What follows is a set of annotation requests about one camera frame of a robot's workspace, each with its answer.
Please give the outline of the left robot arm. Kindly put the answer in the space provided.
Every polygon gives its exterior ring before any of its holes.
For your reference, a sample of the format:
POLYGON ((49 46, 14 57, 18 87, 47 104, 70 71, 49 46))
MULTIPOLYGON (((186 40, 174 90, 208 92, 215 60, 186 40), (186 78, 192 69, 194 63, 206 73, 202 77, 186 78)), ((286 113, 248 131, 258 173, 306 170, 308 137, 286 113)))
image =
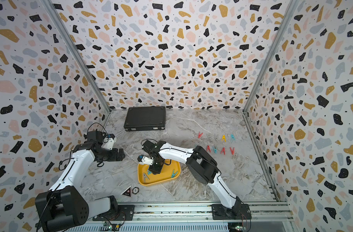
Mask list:
POLYGON ((86 202, 77 190, 93 162, 103 164, 124 159, 123 149, 114 148, 115 141, 113 134, 95 130, 87 133, 85 143, 73 149, 61 177, 49 191, 38 194, 35 199, 43 231, 64 231, 83 225, 96 216, 108 220, 120 215, 113 195, 86 202))

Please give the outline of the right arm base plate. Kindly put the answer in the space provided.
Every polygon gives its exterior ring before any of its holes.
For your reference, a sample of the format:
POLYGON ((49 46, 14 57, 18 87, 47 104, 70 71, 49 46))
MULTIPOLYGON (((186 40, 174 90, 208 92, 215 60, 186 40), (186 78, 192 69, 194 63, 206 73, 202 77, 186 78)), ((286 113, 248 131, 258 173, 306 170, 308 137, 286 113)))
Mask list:
POLYGON ((221 204, 213 204, 213 220, 250 220, 252 215, 247 204, 239 204, 232 209, 226 208, 221 204))

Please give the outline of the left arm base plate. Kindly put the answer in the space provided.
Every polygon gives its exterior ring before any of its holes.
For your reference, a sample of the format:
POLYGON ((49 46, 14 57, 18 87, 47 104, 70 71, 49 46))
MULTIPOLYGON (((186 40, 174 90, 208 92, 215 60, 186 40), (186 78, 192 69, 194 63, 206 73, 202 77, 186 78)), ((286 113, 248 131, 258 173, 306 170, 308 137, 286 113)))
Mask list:
POLYGON ((118 209, 110 209, 98 216, 109 221, 132 221, 135 212, 135 205, 119 205, 118 209))

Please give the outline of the yellow plastic storage tray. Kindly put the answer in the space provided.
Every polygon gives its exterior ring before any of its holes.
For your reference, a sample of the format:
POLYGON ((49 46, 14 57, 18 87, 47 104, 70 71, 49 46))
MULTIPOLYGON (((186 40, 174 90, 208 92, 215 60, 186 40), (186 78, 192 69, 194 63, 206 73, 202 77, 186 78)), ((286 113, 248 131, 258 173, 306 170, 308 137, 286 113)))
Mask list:
POLYGON ((181 166, 180 163, 175 161, 175 160, 166 160, 166 161, 170 161, 171 164, 170 165, 164 165, 162 168, 162 171, 160 174, 158 175, 148 175, 147 171, 149 168, 149 165, 141 165, 139 164, 137 167, 137 174, 138 174, 138 181, 142 186, 152 186, 152 185, 156 185, 156 184, 160 184, 163 182, 167 182, 167 181, 171 181, 171 180, 175 180, 179 177, 180 173, 181 173, 181 166), (175 171, 178 171, 179 173, 174 177, 171 178, 172 175, 172 171, 173 169, 175 169, 175 171), (147 181, 147 183, 143 182, 143 173, 146 173, 149 177, 149 181, 147 181))

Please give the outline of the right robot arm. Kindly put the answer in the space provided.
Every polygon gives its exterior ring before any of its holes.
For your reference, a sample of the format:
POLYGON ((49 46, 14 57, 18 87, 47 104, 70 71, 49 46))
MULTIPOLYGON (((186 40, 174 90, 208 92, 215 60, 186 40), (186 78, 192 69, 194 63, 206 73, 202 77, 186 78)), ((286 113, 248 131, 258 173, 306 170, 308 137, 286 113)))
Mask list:
POLYGON ((165 141, 154 144, 147 140, 142 145, 142 150, 149 157, 139 156, 138 161, 147 164, 152 174, 160 174, 166 160, 174 160, 185 164, 197 181, 210 187, 221 202, 213 207, 214 218, 251 219, 249 205, 244 204, 229 189, 221 178, 217 162, 201 146, 180 148, 165 141))

